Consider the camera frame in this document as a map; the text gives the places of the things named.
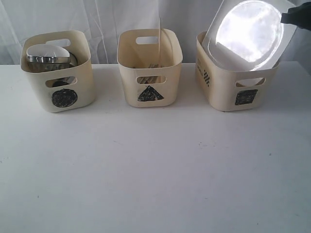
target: white tabletop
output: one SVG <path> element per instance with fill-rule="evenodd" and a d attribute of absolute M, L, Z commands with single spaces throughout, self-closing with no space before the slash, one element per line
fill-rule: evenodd
<path fill-rule="evenodd" d="M 210 107 L 184 64 L 175 104 L 138 109 L 117 65 L 93 65 L 97 100 L 39 106 L 0 66 L 1 233 L 306 233 L 311 77 L 282 63 L 258 109 Z"/>

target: bin handle hole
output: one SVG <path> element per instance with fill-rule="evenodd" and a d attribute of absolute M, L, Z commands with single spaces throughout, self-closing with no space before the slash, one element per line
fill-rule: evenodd
<path fill-rule="evenodd" d="M 138 45 L 152 45 L 158 43 L 159 43 L 158 36 L 140 36 L 136 38 L 136 44 Z"/>
<path fill-rule="evenodd" d="M 136 82 L 138 84 L 160 84 L 166 82 L 165 76 L 144 76 L 137 77 Z"/>
<path fill-rule="evenodd" d="M 67 47 L 70 45 L 70 40 L 68 39 L 59 39 L 59 40 L 49 40 L 46 42 L 47 45 L 56 45 L 60 47 Z"/>
<path fill-rule="evenodd" d="M 74 76 L 70 76 L 70 77 L 64 77 L 60 79 L 47 80 L 45 82 L 45 85 L 49 88 L 52 88 L 52 87 L 58 87 L 58 86 L 72 85 L 76 83 L 77 83 L 77 78 Z"/>
<path fill-rule="evenodd" d="M 236 87 L 260 86 L 266 82 L 265 78 L 243 79 L 235 83 Z"/>

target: black checkered mark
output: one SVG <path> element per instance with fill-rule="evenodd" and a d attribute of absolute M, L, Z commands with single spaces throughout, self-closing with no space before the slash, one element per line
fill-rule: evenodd
<path fill-rule="evenodd" d="M 203 77 L 204 77 L 204 81 L 206 82 L 207 86 L 209 87 L 209 75 L 206 72 L 206 70 L 204 70 Z"/>

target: black triangle label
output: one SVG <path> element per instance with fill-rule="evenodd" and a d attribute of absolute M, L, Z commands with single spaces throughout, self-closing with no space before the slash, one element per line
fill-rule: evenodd
<path fill-rule="evenodd" d="M 138 97 L 138 101 L 147 102 L 147 101 L 156 101 L 164 99 L 152 86 L 148 86 Z"/>

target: white backdrop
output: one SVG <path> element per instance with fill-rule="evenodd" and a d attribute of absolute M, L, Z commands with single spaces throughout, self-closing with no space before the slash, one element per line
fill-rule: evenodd
<path fill-rule="evenodd" d="M 19 64 L 27 38 L 64 30 L 86 34 L 92 63 L 116 63 L 119 35 L 130 29 L 157 28 L 159 17 L 163 28 L 177 34 L 183 62 L 194 62 L 195 38 L 207 30 L 221 1 L 0 0 L 0 64 Z M 306 0 L 292 2 L 299 5 Z M 311 32 L 298 29 L 283 59 L 299 61 L 311 73 Z"/>

